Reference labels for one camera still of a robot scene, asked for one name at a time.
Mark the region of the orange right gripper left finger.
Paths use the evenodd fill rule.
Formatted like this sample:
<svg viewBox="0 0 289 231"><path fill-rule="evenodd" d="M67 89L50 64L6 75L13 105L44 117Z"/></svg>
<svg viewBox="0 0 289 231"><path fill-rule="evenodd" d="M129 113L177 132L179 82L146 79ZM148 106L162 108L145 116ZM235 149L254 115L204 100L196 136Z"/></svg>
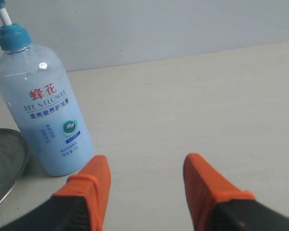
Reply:
<svg viewBox="0 0 289 231"><path fill-rule="evenodd" d="M101 231L111 185L104 155L93 157L46 202L0 227L1 231Z"/></svg>

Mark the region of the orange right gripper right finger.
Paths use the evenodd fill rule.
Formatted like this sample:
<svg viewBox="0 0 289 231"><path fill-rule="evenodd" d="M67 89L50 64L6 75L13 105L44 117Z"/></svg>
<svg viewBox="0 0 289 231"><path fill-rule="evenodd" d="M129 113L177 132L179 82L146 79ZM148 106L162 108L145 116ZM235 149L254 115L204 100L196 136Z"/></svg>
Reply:
<svg viewBox="0 0 289 231"><path fill-rule="evenodd" d="M289 218L241 190L200 154L184 160L185 196L196 231L289 231Z"/></svg>

